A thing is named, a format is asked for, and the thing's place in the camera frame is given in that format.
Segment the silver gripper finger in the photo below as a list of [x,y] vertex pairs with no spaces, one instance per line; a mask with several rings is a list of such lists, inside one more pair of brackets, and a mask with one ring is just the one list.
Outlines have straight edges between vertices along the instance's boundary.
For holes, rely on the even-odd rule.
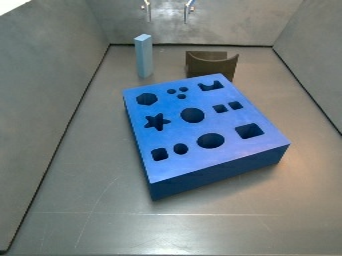
[[186,24],[189,13],[193,11],[193,4],[194,4],[194,0],[186,0],[186,2],[184,3],[184,9],[182,9],[182,11],[184,11],[184,14],[182,14],[184,24]]
[[150,1],[149,0],[142,0],[142,5],[141,5],[141,10],[145,12],[145,20],[149,23],[152,19],[150,15]]

